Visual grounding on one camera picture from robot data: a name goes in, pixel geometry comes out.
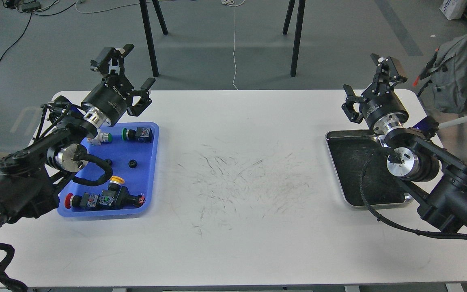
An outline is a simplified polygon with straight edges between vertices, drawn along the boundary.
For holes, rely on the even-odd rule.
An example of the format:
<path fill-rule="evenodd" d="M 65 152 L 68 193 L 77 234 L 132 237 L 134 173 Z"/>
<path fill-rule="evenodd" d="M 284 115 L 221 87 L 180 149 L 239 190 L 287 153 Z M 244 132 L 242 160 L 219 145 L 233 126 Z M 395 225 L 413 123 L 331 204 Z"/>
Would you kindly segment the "black gripper finger with white pad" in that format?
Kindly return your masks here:
<path fill-rule="evenodd" d="M 126 44 L 122 48 L 105 47 L 96 60 L 91 60 L 90 70 L 103 77 L 111 75 L 124 76 L 124 58 L 135 48 L 134 44 Z"/>

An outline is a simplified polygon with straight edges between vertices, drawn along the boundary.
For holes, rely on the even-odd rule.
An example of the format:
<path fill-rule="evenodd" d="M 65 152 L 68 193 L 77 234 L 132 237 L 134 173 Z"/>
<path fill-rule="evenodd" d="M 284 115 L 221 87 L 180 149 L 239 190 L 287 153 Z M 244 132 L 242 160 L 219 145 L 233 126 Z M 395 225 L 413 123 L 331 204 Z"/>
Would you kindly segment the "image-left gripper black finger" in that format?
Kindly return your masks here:
<path fill-rule="evenodd" d="M 127 92 L 127 98 L 131 102 L 130 106 L 127 108 L 128 115 L 138 117 L 152 103 L 150 92 L 151 87 L 155 82 L 156 79 L 154 77 L 150 77 L 142 84 L 139 90 L 131 89 Z M 132 105 L 134 97 L 139 97 L 140 99 L 135 105 Z"/>

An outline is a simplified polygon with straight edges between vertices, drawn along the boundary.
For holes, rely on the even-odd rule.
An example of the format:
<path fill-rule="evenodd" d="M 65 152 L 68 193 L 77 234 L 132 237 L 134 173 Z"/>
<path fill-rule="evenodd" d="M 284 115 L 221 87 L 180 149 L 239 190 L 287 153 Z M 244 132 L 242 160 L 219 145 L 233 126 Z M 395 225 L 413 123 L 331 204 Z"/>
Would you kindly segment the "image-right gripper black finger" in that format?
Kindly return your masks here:
<path fill-rule="evenodd" d="M 369 92 L 373 96 L 395 94 L 395 86 L 406 83 L 408 80 L 401 62 L 391 56 L 382 57 L 375 53 L 370 56 L 376 65 L 376 72 L 369 86 Z"/>
<path fill-rule="evenodd" d="M 350 122 L 360 124 L 364 119 L 364 116 L 361 112 L 357 112 L 354 109 L 355 103 L 367 103 L 368 98 L 363 96 L 357 96 L 350 85 L 343 85 L 343 90 L 345 91 L 347 97 L 345 98 L 345 103 L 342 104 L 342 109 L 349 119 Z"/>

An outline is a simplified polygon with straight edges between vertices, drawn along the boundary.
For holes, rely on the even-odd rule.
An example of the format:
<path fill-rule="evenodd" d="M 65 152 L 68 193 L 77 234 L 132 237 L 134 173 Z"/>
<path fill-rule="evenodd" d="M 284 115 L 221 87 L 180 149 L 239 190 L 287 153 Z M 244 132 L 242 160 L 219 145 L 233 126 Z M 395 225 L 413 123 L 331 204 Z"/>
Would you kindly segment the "black cylindrical gripper body, image right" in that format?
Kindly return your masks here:
<path fill-rule="evenodd" d="M 364 92 L 362 94 L 361 114 L 369 129 L 375 134 L 385 134 L 391 121 L 402 125 L 408 121 L 409 114 L 404 105 L 393 91 L 384 94 Z"/>

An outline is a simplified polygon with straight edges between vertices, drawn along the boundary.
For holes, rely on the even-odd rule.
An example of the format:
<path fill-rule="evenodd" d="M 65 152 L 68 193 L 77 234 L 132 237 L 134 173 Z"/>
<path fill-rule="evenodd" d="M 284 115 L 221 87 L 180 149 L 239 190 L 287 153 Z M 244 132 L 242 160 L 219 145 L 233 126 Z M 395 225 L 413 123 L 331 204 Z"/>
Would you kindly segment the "black cylindrical gripper body, image left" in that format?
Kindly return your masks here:
<path fill-rule="evenodd" d="M 86 96 L 81 105 L 98 108 L 114 126 L 133 102 L 133 85 L 126 76 L 108 76 Z"/>

